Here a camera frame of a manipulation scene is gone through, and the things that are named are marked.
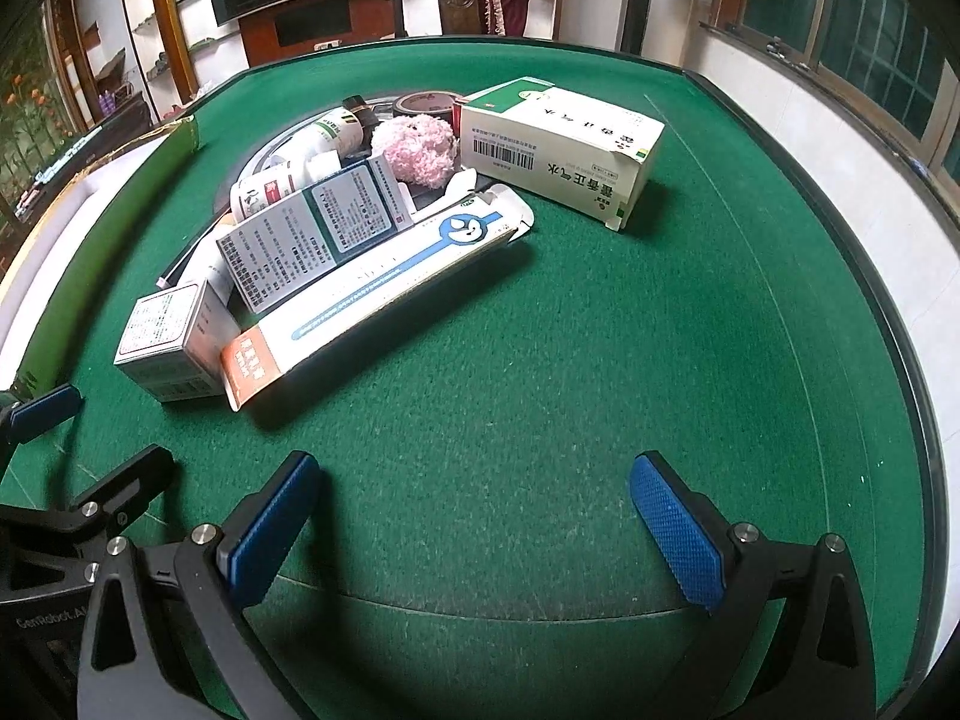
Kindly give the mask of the grey teal text medicine box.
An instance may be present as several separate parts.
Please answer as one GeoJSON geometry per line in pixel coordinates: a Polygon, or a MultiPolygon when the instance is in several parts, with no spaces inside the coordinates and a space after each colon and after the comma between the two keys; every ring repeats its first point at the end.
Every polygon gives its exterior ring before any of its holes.
{"type": "Polygon", "coordinates": [[[410,226],[392,167],[371,156],[241,221],[218,249],[245,307],[260,316],[410,226]]]}

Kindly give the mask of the red brown tv cabinet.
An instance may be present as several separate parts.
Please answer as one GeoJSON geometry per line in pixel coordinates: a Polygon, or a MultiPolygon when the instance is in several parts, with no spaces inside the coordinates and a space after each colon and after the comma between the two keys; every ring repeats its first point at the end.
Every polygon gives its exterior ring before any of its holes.
{"type": "Polygon", "coordinates": [[[286,0],[238,18],[251,67],[391,39],[395,0],[286,0]]]}

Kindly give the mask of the small white grey box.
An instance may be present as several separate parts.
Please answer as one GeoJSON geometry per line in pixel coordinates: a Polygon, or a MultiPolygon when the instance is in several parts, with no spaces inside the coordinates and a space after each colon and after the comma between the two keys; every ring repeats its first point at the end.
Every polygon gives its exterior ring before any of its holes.
{"type": "Polygon", "coordinates": [[[220,355],[239,335],[206,281],[143,296],[132,309],[114,366],[161,403],[223,394],[220,355]]]}

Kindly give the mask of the window with green grille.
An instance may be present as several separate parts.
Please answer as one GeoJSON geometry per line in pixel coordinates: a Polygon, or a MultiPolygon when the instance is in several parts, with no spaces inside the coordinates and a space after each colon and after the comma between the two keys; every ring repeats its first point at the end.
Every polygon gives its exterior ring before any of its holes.
{"type": "Polygon", "coordinates": [[[810,76],[958,187],[958,67],[908,0],[711,0],[706,23],[810,76]]]}

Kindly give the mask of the large green white medicine box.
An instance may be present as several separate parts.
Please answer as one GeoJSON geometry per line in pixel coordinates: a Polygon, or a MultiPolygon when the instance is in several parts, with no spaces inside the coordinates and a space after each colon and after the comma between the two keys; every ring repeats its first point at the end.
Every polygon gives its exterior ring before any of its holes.
{"type": "Polygon", "coordinates": [[[620,231],[665,124],[532,76],[455,101],[460,162],[620,231]]]}

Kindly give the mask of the white bottle red label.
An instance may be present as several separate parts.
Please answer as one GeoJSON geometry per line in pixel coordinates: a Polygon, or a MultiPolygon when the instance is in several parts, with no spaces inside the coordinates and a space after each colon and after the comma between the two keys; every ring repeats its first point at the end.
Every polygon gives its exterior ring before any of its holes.
{"type": "Polygon", "coordinates": [[[309,160],[283,161],[239,177],[229,189],[229,208],[236,221],[245,221],[288,195],[333,176],[342,169],[335,151],[313,154],[309,160]]]}

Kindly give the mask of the floral wall mural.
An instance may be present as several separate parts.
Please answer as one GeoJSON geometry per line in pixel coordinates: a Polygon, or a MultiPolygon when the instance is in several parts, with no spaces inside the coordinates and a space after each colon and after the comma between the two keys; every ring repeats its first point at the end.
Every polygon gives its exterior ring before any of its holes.
{"type": "Polygon", "coordinates": [[[2,43],[2,227],[23,226],[21,195],[76,140],[76,127],[50,60],[43,12],[26,11],[2,43]]]}

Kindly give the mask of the black pen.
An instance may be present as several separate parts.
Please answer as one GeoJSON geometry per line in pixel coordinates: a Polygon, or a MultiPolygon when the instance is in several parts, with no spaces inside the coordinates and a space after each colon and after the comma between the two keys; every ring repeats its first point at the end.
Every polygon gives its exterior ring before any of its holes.
{"type": "Polygon", "coordinates": [[[197,234],[195,234],[195,236],[190,239],[187,244],[185,244],[184,249],[182,249],[181,252],[176,255],[176,257],[174,257],[171,265],[169,265],[166,270],[164,270],[163,273],[156,278],[156,288],[167,289],[171,288],[171,286],[174,286],[189,263],[190,257],[194,255],[195,250],[197,250],[197,247],[199,247],[199,244],[203,241],[203,239],[206,238],[206,236],[208,236],[208,234],[210,234],[210,232],[213,231],[213,229],[215,229],[215,227],[217,227],[218,223],[221,223],[224,220],[226,220],[226,213],[221,213],[221,215],[215,216],[215,218],[213,218],[213,220],[206,225],[205,229],[197,232],[197,234]]]}

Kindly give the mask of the wooden wall shelving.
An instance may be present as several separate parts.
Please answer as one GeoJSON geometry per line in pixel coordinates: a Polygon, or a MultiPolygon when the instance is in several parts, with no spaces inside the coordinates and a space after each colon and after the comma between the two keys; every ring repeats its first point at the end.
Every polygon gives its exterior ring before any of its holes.
{"type": "Polygon", "coordinates": [[[213,0],[46,0],[44,31],[85,124],[139,98],[156,122],[249,68],[239,23],[213,0]]]}

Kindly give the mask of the pink fluffy plush toy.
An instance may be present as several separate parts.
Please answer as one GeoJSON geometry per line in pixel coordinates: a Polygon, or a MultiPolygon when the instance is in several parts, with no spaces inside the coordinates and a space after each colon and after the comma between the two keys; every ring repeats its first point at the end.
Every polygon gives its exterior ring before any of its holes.
{"type": "Polygon", "coordinates": [[[398,182],[439,188],[454,172],[457,140],[443,119],[397,115],[373,130],[371,153],[386,160],[398,182]]]}

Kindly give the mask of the gold rimmed white storage box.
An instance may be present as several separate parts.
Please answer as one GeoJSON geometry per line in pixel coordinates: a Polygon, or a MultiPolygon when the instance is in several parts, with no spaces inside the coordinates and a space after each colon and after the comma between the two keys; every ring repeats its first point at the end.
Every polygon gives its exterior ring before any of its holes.
{"type": "Polygon", "coordinates": [[[146,209],[199,146],[192,115],[94,161],[60,190],[2,280],[2,392],[55,385],[78,320],[146,209]]]}

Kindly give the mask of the long white blue orange box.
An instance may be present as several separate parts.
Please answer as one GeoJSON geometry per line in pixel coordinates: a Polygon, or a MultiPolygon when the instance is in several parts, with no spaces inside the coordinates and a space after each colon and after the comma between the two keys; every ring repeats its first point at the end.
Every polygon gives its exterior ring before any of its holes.
{"type": "Polygon", "coordinates": [[[522,238],[534,221],[519,193],[494,184],[320,278],[223,348],[229,408],[239,411],[363,323],[522,238]]]}

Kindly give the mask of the white bottle green label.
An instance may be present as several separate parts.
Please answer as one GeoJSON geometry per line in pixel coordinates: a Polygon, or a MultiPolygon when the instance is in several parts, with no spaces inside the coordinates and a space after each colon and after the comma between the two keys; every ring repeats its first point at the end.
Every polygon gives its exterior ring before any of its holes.
{"type": "Polygon", "coordinates": [[[363,125],[358,117],[345,107],[336,107],[283,135],[260,160],[259,167],[306,166],[318,154],[327,153],[343,158],[359,150],[363,137],[363,125]]]}

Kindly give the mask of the round mahjong table control panel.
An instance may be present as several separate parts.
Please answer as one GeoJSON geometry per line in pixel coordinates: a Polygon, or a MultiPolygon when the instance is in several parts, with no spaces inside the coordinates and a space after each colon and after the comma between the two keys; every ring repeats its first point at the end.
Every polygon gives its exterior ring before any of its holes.
{"type": "MultiPolygon", "coordinates": [[[[392,103],[398,96],[402,94],[382,94],[382,96],[368,96],[366,101],[374,107],[377,117],[381,119],[381,122],[388,121],[392,117],[397,117],[392,112],[392,103]]],[[[295,128],[298,128],[302,124],[306,124],[309,119],[316,117],[316,115],[322,114],[322,110],[313,110],[309,114],[299,117],[294,121],[288,122],[288,124],[282,125],[280,128],[275,128],[274,132],[267,135],[267,137],[260,138],[260,140],[254,145],[251,146],[240,158],[235,161],[226,174],[224,174],[223,179],[221,179],[220,185],[218,185],[217,192],[215,192],[215,200],[213,200],[213,211],[217,215],[221,213],[226,213],[229,208],[229,189],[239,177],[249,176],[249,174],[254,174],[254,172],[259,172],[260,167],[259,163],[262,158],[265,158],[268,154],[268,150],[274,146],[275,143],[278,143],[281,140],[283,135],[288,135],[288,133],[293,132],[295,128]]],[[[348,156],[343,156],[340,158],[342,161],[342,166],[347,167],[350,164],[356,163],[356,161],[361,160],[361,158],[368,158],[371,154],[371,148],[363,149],[361,146],[358,151],[355,153],[348,154],[348,156]]]]}

